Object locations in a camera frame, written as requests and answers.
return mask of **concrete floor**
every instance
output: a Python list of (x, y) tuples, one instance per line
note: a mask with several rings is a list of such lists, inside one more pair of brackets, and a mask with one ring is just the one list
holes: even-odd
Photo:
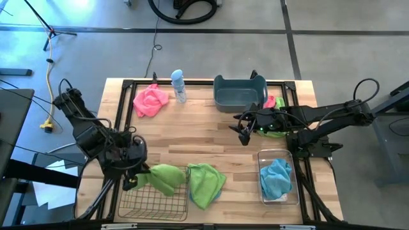
[[(154, 28), (156, 16), (146, 1), (134, 0), (127, 8), (120, 0), (31, 0), (41, 16), (55, 26)], [(169, 0), (161, 0), (164, 12), (171, 13)], [(409, 30), (409, 1), (405, 0), (287, 0), (293, 29), (310, 30)], [(197, 3), (187, 17), (200, 15), (207, 5)], [(8, 0), (0, 23), (38, 25), (22, 0)], [(161, 22), (159, 28), (179, 28)], [(224, 0), (214, 18), (187, 28), (200, 29), (285, 29), (280, 0)], [(0, 64), (3, 68), (30, 68), (31, 77), (1, 77), (21, 88), (33, 88), (49, 99), (45, 84), (42, 51), (45, 34), (0, 32)], [(79, 88), (89, 109), (97, 111), (108, 77), (141, 77), (152, 46), (151, 33), (79, 33), (53, 39), (51, 84), (56, 90), (62, 78)], [(337, 104), (352, 98), (360, 79), (378, 79), (381, 90), (369, 104), (387, 98), (389, 91), (408, 80), (409, 36), (294, 36), (303, 80), (312, 80), (318, 105)], [(285, 34), (181, 34), (160, 33), (152, 71), (160, 77), (182, 68), (185, 77), (247, 78), (251, 70), (267, 79), (294, 79)], [(373, 85), (360, 88), (359, 98), (372, 94)], [(45, 134), (38, 125), (46, 113), (32, 105), (18, 144), (48, 151), (73, 142), (72, 128), (63, 114), (61, 134)], [(334, 154), (337, 188), (344, 219), (354, 224), (408, 229), (409, 186), (378, 188), (374, 180), (386, 175), (388, 165), (371, 127), (345, 128), (330, 136), (344, 144)], [(32, 154), (16, 149), (13, 158), (30, 162)]]

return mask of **pink towel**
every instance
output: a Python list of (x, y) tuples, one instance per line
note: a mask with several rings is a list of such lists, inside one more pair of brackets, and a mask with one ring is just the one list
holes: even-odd
[(169, 95), (159, 90), (158, 84), (151, 84), (134, 99), (134, 109), (141, 118), (155, 116), (163, 105), (169, 101)]
[(274, 108), (275, 107), (275, 97), (268, 96), (267, 102), (264, 103), (264, 108)]

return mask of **wire basket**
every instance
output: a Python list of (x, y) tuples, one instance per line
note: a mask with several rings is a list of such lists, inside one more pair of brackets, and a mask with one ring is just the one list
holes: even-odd
[(173, 196), (165, 196), (149, 183), (138, 190), (122, 191), (118, 215), (132, 219), (186, 220), (190, 171), (188, 167), (178, 168), (186, 174), (186, 183), (175, 188)]

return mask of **green cloth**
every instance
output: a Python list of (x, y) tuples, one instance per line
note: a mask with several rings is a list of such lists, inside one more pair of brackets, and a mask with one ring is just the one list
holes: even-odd
[[(286, 106), (284, 103), (284, 99), (282, 97), (275, 98), (275, 107), (274, 109), (280, 109), (281, 107)], [(272, 138), (280, 138), (284, 137), (287, 133), (286, 132), (267, 132), (264, 133), (263, 131), (257, 130), (258, 135), (262, 137), (272, 137)]]
[(210, 164), (189, 164), (190, 193), (193, 202), (206, 209), (226, 182), (226, 176)]
[(150, 183), (155, 189), (161, 191), (165, 196), (173, 196), (174, 189), (186, 182), (186, 174), (178, 167), (159, 164), (151, 167), (150, 173), (137, 174), (137, 186), (140, 189)]

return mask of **wooden table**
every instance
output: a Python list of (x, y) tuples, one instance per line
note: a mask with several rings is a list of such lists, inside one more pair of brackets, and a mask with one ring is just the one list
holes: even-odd
[[(107, 79), (98, 111), (99, 118), (108, 118), (114, 122), (122, 82), (123, 79)], [(299, 104), (316, 107), (313, 83), (309, 80), (295, 82)], [(139, 85), (137, 93), (146, 86)], [(284, 139), (269, 139), (253, 134), (249, 145), (242, 146), (237, 133), (228, 128), (228, 125), (235, 124), (237, 120), (233, 119), (232, 114), (221, 113), (216, 109), (212, 86), (186, 86), (188, 100), (185, 104), (176, 103), (171, 86), (161, 85), (160, 88), (169, 93), (169, 103), (154, 118), (138, 118), (133, 111), (131, 119), (131, 125), (147, 140), (147, 163), (180, 166), (186, 166), (188, 163), (209, 163), (227, 176), (221, 196), (207, 210), (200, 210), (189, 201), (185, 223), (302, 223), (299, 204), (271, 207), (264, 206), (259, 201), (256, 154), (263, 149), (286, 149)], [(281, 90), (274, 86), (268, 87), (268, 94), (282, 96)], [(122, 122), (126, 116), (127, 100)], [(318, 195), (336, 217), (343, 219), (334, 175), (328, 162), (321, 158), (312, 158), (311, 166)], [(98, 162), (92, 162), (85, 168), (77, 196), (77, 215), (84, 213), (94, 200), (101, 189), (103, 178)], [(304, 192), (309, 215), (313, 218), (311, 200), (307, 192)], [(158, 222), (121, 218), (118, 215), (121, 193), (120, 190), (115, 222)], [(110, 202), (111, 193), (107, 196), (105, 213), (109, 210)]]

